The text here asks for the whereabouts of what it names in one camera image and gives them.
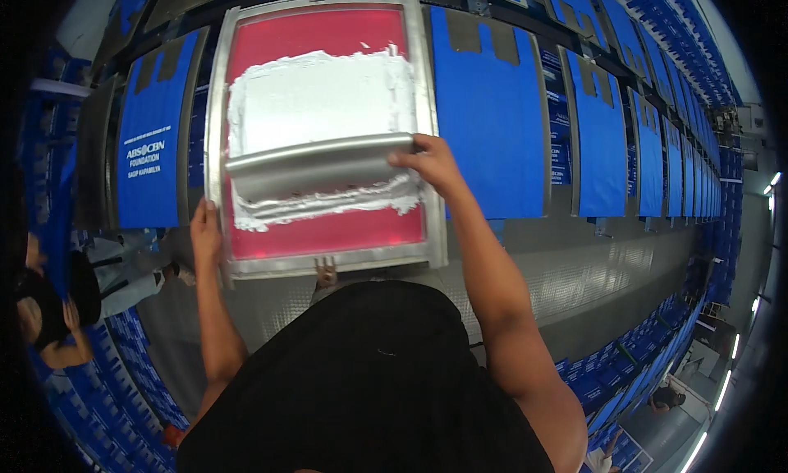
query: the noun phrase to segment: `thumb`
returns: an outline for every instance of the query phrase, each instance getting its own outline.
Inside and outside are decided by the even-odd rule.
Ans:
[[[206,224],[206,227],[212,228],[212,229],[215,229],[215,228],[218,227],[217,223],[216,223],[216,216],[217,216],[216,203],[212,202],[212,201],[207,201],[206,202],[206,207],[205,207],[205,224]]]
[[[389,154],[389,165],[392,167],[402,167],[419,171],[421,157],[410,153],[391,153]]]

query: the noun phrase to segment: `ceiling light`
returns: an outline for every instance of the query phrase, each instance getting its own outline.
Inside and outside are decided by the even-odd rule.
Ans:
[[[738,350],[738,339],[740,336],[740,334],[736,334],[736,339],[734,340],[734,351],[731,353],[731,360],[736,358],[736,350]]]
[[[706,435],[707,434],[704,432],[703,435],[701,436],[701,439],[697,442],[697,445],[695,446],[695,450],[692,452],[692,455],[689,457],[689,459],[687,459],[687,464],[685,464],[684,468],[682,468],[682,473],[687,473],[687,470],[690,468],[690,466],[692,466],[692,462],[695,461],[695,456],[697,456],[697,452],[701,450],[703,441],[706,440]]]
[[[725,383],[723,384],[723,390],[719,393],[719,398],[717,399],[717,404],[714,405],[714,411],[719,411],[719,407],[723,405],[723,398],[725,397],[725,391],[728,389],[728,382],[731,380],[731,371],[728,370],[728,374],[725,376]]]

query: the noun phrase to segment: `worker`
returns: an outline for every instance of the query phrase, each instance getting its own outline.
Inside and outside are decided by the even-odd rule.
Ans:
[[[613,449],[616,448],[616,442],[623,433],[624,429],[618,429],[604,451],[598,447],[586,454],[583,463],[589,467],[591,473],[619,473],[621,471],[621,468],[613,466]]]
[[[583,410],[537,330],[526,281],[447,143],[428,135],[415,143],[423,153],[393,154],[389,163],[418,172],[448,204],[489,371],[478,366],[444,293],[397,280],[331,292],[249,357],[216,276],[217,208],[203,200],[191,229],[207,387],[180,444],[178,471],[576,473],[582,466]]]
[[[681,406],[686,401],[687,396],[676,392],[670,382],[667,386],[660,387],[648,397],[648,405],[651,407],[652,413],[661,415],[669,412],[675,406]]]
[[[118,241],[94,239],[86,254],[72,251],[69,297],[64,301],[44,275],[47,258],[38,238],[28,233],[25,269],[17,277],[14,298],[22,335],[47,366],[62,369],[89,362],[93,349],[82,328],[128,310],[158,293],[170,279],[194,284],[194,274],[177,262],[141,270],[137,255],[143,244],[142,232],[125,232]],[[104,266],[94,268],[94,263],[106,260]],[[74,344],[64,344],[69,335]]]

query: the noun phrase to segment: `screen printing frame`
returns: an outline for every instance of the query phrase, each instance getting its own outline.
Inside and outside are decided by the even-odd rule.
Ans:
[[[222,224],[228,225],[224,208],[224,143],[227,137],[226,111],[229,85],[226,82],[229,58],[236,29],[251,18],[288,16],[284,11],[297,9],[300,14],[325,9],[352,9],[386,5],[401,10],[403,34],[408,44],[408,61],[413,65],[415,82],[416,130],[418,133],[438,135],[438,110],[435,104],[433,72],[424,19],[419,0],[283,0],[240,9],[229,9],[224,14],[216,54],[213,58],[211,85],[208,94],[205,125],[205,197],[217,204]],[[222,272],[226,281],[262,278],[284,278],[314,274],[318,258],[333,258],[337,271],[358,271],[402,264],[428,262],[439,268],[448,264],[446,215],[443,199],[435,189],[423,184],[422,229],[424,239],[419,243],[364,248],[320,254],[292,255],[265,259],[226,259]],[[228,229],[223,231],[224,252],[231,250]]]

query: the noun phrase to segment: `person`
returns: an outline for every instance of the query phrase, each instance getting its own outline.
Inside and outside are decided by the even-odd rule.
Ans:
[[[143,244],[141,232],[126,232],[118,242],[94,239],[86,254],[72,251],[69,296],[64,301],[44,274],[47,258],[38,238],[28,233],[26,267],[14,291],[16,310],[25,340],[47,366],[62,369],[89,362],[93,349],[84,327],[128,310],[158,293],[172,278],[194,284],[194,274],[176,262],[153,271],[140,270],[135,257]],[[64,344],[69,335],[74,344]]]
[[[589,467],[592,473],[619,473],[621,471],[621,468],[613,466],[613,449],[616,448],[616,442],[623,433],[624,429],[618,429],[604,451],[598,447],[586,454],[583,463]]]
[[[660,387],[648,398],[648,405],[652,413],[661,415],[669,412],[675,406],[681,406],[686,401],[686,395],[677,393],[668,382],[665,387]]]
[[[217,208],[192,247],[207,387],[176,456],[193,471],[576,473],[582,407],[542,340],[526,281],[500,246],[448,144],[415,135],[393,154],[443,196],[488,370],[454,304],[410,281],[360,281],[319,297],[251,357],[219,290]]]

